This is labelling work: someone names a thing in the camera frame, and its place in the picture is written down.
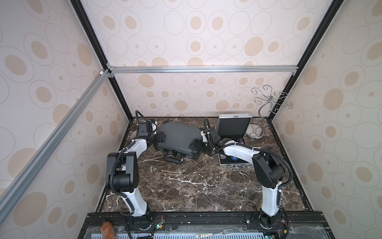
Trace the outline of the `dark grey poker case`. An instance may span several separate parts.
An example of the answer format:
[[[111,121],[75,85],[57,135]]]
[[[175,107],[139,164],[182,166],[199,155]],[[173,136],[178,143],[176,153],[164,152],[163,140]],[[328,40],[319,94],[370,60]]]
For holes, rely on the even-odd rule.
[[[202,141],[201,130],[198,127],[169,121],[163,123],[157,133],[160,131],[166,134],[166,142],[163,146],[157,146],[155,139],[153,146],[156,150],[163,152],[164,160],[182,164],[186,157],[199,159],[201,152],[192,152],[190,149],[190,144],[194,139]]]

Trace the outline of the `silver aluminium poker case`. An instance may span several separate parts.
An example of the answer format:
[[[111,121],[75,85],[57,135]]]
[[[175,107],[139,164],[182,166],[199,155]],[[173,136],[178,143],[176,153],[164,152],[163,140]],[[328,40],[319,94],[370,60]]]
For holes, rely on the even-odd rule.
[[[217,133],[221,139],[228,138],[245,144],[244,136],[251,122],[251,114],[222,114],[218,116]],[[230,172],[243,172],[248,162],[224,154],[218,155],[220,166],[227,167]]]

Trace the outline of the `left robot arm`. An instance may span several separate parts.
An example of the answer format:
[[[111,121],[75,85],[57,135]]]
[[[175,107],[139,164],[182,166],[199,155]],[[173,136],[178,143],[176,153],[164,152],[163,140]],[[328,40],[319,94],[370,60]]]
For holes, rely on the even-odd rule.
[[[127,216],[141,217],[147,214],[148,205],[138,189],[138,157],[156,139],[157,122],[149,119],[138,124],[136,138],[118,152],[112,152],[106,159],[105,186],[120,196],[128,206]]]

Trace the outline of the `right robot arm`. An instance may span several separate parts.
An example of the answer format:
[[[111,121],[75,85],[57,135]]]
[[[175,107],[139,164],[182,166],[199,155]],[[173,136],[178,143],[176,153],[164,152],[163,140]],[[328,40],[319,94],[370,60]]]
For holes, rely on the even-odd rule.
[[[282,189],[293,181],[291,166],[271,147],[250,147],[229,138],[221,139],[214,128],[202,130],[201,135],[191,142],[190,149],[233,156],[253,165],[257,181],[262,185],[259,219],[265,228],[270,228],[278,220]]]

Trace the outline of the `chrome hook stand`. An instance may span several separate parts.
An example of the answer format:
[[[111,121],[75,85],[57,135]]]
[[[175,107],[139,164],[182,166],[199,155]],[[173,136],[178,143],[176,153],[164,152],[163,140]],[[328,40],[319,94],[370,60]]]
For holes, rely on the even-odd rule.
[[[270,85],[263,85],[261,88],[254,87],[251,89],[251,93],[255,96],[254,103],[259,106],[258,109],[258,121],[256,123],[250,123],[245,135],[252,140],[260,140],[264,136],[263,124],[267,121],[267,118],[272,115],[276,115],[281,108],[292,109],[291,103],[282,105],[278,103],[278,100],[284,100],[288,93],[277,92],[273,90]]]

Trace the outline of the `metal fork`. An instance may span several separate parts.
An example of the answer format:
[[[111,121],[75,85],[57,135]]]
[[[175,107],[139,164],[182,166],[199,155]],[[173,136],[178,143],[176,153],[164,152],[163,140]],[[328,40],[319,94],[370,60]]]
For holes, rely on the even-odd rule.
[[[225,230],[222,230],[221,232],[218,232],[218,233],[196,234],[196,238],[200,239],[200,238],[212,237],[212,236],[228,236],[228,235],[231,235],[233,233],[234,233],[233,229],[225,229]]]

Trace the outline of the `brown bottle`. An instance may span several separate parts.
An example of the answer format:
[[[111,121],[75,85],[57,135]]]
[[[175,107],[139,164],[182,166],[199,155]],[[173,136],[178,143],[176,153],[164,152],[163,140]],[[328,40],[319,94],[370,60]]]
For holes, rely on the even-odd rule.
[[[100,231],[103,239],[117,239],[117,233],[109,220],[101,224]]]

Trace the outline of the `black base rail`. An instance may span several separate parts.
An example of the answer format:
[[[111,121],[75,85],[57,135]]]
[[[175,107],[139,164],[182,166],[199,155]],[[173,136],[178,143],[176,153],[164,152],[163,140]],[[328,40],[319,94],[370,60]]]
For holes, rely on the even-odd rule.
[[[123,213],[89,213],[79,234],[90,239],[109,220],[122,239],[194,239],[196,234],[233,229],[213,239],[333,239],[322,212],[281,210],[271,229],[261,225],[258,212],[159,212],[132,217]]]

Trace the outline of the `horizontal aluminium rail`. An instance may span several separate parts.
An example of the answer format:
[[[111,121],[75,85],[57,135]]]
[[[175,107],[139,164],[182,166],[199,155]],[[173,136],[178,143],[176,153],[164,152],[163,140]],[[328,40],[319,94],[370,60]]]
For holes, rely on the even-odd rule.
[[[295,73],[296,65],[259,65],[259,66],[150,66],[109,68],[112,74],[183,74],[183,73]]]

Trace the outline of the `diagonal aluminium rail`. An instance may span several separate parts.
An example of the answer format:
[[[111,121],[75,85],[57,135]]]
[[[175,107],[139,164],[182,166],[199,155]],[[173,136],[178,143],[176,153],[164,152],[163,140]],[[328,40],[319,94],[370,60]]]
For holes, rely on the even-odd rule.
[[[80,114],[87,107],[98,89],[110,76],[111,71],[104,69],[97,78],[90,84],[74,106],[69,110],[63,120],[37,150],[31,161],[24,167],[10,187],[1,196],[1,224],[9,216],[10,212],[16,206],[22,195],[28,189],[30,184],[36,178],[47,160],[56,150],[62,139],[74,125]]]

